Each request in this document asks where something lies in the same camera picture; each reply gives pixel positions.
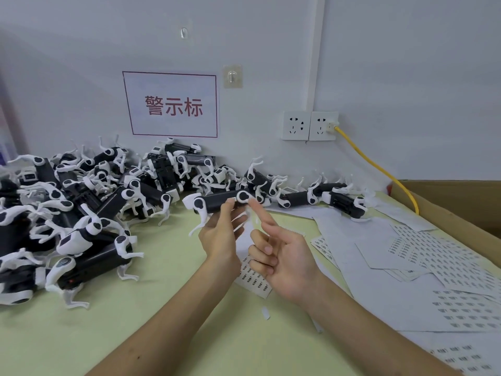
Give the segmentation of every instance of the power socket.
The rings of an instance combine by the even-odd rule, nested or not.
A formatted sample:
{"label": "power socket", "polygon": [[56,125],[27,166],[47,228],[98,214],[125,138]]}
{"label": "power socket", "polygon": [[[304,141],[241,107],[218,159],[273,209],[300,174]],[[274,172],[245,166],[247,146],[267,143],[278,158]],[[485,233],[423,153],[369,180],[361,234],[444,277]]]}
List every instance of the power socket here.
{"label": "power socket", "polygon": [[333,141],[333,126],[338,126],[338,112],[312,112],[310,122],[310,141]]}
{"label": "power socket", "polygon": [[307,141],[310,135],[310,112],[285,111],[282,119],[282,140]]}

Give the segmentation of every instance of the yellow power cord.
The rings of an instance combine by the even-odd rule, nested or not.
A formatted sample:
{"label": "yellow power cord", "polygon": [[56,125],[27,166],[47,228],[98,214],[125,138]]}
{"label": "yellow power cord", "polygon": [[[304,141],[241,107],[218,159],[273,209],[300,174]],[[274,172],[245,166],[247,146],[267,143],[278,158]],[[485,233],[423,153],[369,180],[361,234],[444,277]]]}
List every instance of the yellow power cord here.
{"label": "yellow power cord", "polygon": [[407,188],[402,184],[400,183],[400,181],[395,178],[394,176],[392,176],[389,172],[387,172],[385,169],[383,169],[381,166],[379,166],[378,164],[376,164],[372,159],[370,159],[369,157],[367,157],[358,147],[357,145],[355,145],[355,143],[348,137],[348,135],[342,131],[342,129],[340,127],[334,127],[335,131],[339,132],[339,134],[341,136],[343,136],[345,138],[346,141],[348,141],[348,144],[350,144],[352,146],[352,148],[358,153],[360,154],[360,156],[365,159],[368,163],[370,163],[372,166],[374,166],[376,169],[378,169],[379,171],[381,171],[385,176],[387,176],[388,178],[390,178],[393,182],[395,182],[397,185],[400,186],[400,188],[402,190],[404,190],[404,193],[407,194],[407,196],[409,197],[410,201],[412,202],[412,204],[414,205],[414,211],[416,212],[416,214],[419,215],[419,207],[417,205],[417,202],[416,202],[416,199],[414,199],[414,196],[412,196],[412,194],[410,193],[409,190],[407,190]]}

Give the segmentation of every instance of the forearm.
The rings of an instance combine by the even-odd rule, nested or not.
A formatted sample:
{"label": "forearm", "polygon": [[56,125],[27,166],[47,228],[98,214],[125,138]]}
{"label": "forearm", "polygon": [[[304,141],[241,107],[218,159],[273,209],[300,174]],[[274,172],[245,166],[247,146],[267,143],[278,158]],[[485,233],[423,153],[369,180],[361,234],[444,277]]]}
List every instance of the forearm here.
{"label": "forearm", "polygon": [[233,279],[206,260],[188,282],[88,376],[169,375],[192,337],[228,291]]}
{"label": "forearm", "polygon": [[460,374],[373,316],[324,275],[316,285],[304,309],[367,374]]}

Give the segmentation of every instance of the pile of robot dogs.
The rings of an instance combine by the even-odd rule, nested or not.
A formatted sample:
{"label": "pile of robot dogs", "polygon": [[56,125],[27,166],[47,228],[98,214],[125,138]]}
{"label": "pile of robot dogs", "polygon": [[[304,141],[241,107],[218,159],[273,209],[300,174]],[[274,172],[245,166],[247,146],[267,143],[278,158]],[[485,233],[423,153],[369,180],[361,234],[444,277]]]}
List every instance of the pile of robot dogs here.
{"label": "pile of robot dogs", "polygon": [[94,157],[85,148],[54,157],[22,155],[2,168],[0,178],[0,305],[29,301],[35,292],[58,293],[67,308],[88,308],[74,301],[91,279],[116,269],[122,280],[135,252],[137,237],[129,227],[154,217],[159,225],[169,207],[180,200],[200,215],[209,214],[233,197],[245,204],[255,197],[282,208],[320,201],[359,219],[367,210],[361,197],[351,198],[352,184],[329,183],[321,176],[304,189],[281,188],[287,177],[263,175],[253,159],[239,177],[235,170],[216,165],[196,144],[168,138],[144,155],[135,156],[117,142]]}

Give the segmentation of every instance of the green tabletop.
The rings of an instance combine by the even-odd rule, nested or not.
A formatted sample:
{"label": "green tabletop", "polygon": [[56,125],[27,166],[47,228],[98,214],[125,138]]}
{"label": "green tabletop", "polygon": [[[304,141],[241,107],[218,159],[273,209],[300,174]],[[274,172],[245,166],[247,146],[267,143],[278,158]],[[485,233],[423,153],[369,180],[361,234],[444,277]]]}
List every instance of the green tabletop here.
{"label": "green tabletop", "polygon": [[[313,220],[272,213],[281,225],[319,236]],[[383,216],[376,211],[373,214]],[[133,226],[144,259],[133,259],[121,281],[115,271],[85,285],[76,300],[90,309],[66,310],[55,293],[41,291],[19,306],[0,306],[1,374],[83,375],[166,303],[204,261],[196,235],[199,216],[182,203],[159,220]],[[346,287],[341,273],[319,252],[314,255]],[[265,320],[263,306],[270,312]],[[360,375],[328,334],[318,334],[310,317],[274,291],[265,300],[233,284],[195,335],[181,375]]]}

